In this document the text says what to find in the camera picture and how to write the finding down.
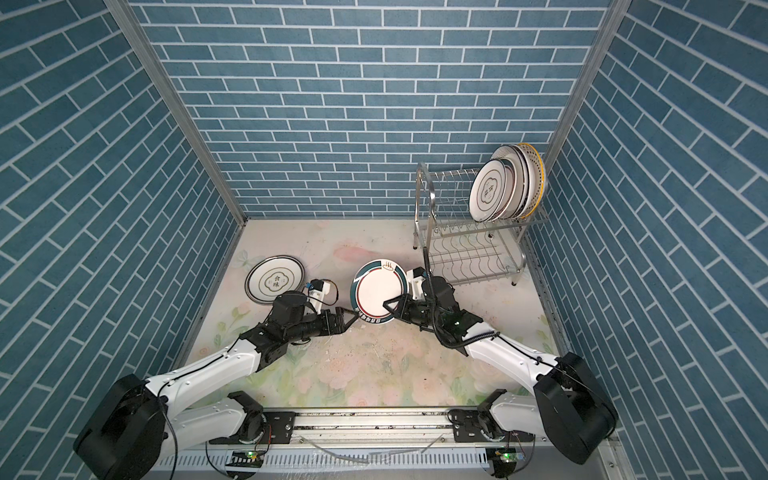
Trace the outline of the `white plate green red rim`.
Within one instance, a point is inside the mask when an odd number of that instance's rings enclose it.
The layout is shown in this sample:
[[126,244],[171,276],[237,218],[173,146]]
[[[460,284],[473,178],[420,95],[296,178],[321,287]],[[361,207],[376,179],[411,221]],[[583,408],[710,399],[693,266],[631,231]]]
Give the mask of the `white plate green red rim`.
[[406,272],[388,259],[372,260],[355,274],[350,287],[350,302],[361,320],[370,324],[386,323],[394,318],[384,306],[408,292]]

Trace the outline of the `white plate ring pattern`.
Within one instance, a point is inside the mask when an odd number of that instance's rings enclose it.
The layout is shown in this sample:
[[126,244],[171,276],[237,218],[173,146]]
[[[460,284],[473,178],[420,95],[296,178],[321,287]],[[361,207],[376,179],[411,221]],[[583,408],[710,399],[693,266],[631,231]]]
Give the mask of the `white plate ring pattern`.
[[298,258],[275,255],[251,268],[245,278],[244,291],[252,302],[268,305],[283,293],[299,291],[304,280],[305,268]]

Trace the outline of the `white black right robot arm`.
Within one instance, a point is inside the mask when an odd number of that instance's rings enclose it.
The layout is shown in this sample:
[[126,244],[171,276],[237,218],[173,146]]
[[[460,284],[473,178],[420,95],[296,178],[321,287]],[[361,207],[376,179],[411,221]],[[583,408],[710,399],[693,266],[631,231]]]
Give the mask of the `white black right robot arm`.
[[477,408],[476,428],[490,441],[522,432],[544,437],[568,460],[583,464],[614,433],[619,415],[586,361],[517,342],[457,304],[403,294],[383,302],[394,318],[432,331],[441,345],[504,373],[529,395],[498,389]]

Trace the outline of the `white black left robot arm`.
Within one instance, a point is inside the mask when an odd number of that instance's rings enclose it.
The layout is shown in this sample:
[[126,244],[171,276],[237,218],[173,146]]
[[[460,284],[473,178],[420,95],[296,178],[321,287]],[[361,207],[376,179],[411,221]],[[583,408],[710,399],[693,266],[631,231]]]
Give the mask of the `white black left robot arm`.
[[76,455],[99,479],[140,479],[160,460],[210,440],[270,442],[263,406],[243,391],[210,407],[195,402],[265,369],[289,345],[344,333],[357,314],[324,309],[301,292],[281,294],[266,319],[221,350],[185,367],[117,380],[77,436]]

